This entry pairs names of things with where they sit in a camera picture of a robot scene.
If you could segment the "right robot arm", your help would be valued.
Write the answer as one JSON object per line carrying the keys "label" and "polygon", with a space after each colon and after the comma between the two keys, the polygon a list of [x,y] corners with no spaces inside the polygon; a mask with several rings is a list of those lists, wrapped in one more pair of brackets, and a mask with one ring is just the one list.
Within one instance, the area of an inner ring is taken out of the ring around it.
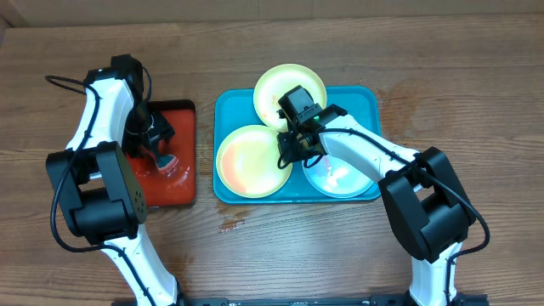
{"label": "right robot arm", "polygon": [[390,227],[412,260],[409,303],[459,303],[454,279],[462,243],[478,219],[445,153],[394,144],[360,125],[345,109],[285,103],[279,117],[279,165],[336,157],[377,183]]}

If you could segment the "yellow-green plate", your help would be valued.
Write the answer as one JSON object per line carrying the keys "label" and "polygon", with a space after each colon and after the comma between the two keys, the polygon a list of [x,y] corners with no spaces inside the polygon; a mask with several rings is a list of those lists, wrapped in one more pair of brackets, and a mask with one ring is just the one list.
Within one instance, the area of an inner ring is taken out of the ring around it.
{"label": "yellow-green plate", "polygon": [[234,194],[250,199],[270,196],[289,179],[292,166],[278,167],[279,133],[264,125],[247,125],[230,133],[215,157],[220,181]]}
{"label": "yellow-green plate", "polygon": [[286,119],[280,119],[279,99],[296,86],[305,88],[313,101],[326,108],[326,87],[318,75],[298,64],[277,65],[266,71],[254,88],[253,105],[259,119],[278,132],[287,131]]}

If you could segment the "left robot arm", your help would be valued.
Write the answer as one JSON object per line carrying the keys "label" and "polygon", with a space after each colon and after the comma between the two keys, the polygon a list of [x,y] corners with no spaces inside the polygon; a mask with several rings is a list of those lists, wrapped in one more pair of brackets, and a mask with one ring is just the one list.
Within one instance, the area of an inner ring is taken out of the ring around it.
{"label": "left robot arm", "polygon": [[83,94],[86,105],[64,150],[48,155],[54,189],[50,229],[68,252],[101,251],[128,283],[137,305],[180,305],[183,295],[145,228],[148,208],[129,158],[149,157],[168,171],[176,158],[161,151],[174,135],[157,110],[150,110],[151,77],[141,65],[90,71],[84,81],[46,77]]}

